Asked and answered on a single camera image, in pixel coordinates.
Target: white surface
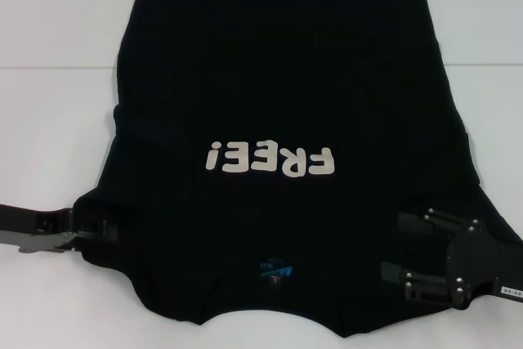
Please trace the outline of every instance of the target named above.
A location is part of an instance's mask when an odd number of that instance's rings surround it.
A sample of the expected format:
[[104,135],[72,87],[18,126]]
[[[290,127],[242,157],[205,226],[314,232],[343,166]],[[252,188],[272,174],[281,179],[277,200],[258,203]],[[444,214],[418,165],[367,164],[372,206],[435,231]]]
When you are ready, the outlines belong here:
[[[428,0],[446,64],[523,63],[523,0]],[[0,66],[110,67],[134,0],[0,0]]]
[[[133,0],[0,0],[0,204],[53,209],[90,190],[114,135],[112,66]],[[521,0],[429,0],[447,63],[523,63]],[[483,187],[523,235],[523,66],[447,67]],[[475,300],[339,338],[292,315],[245,311],[203,327],[147,311],[122,274],[81,255],[0,246],[0,348],[521,348],[523,305]]]

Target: sticker label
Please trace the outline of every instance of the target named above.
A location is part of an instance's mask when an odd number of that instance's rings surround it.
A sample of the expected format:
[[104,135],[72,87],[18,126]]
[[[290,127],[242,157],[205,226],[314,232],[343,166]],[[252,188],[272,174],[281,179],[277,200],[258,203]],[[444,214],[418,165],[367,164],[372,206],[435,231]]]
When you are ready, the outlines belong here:
[[501,293],[506,294],[508,296],[514,296],[515,298],[523,298],[523,290],[507,288],[506,286],[501,287]]

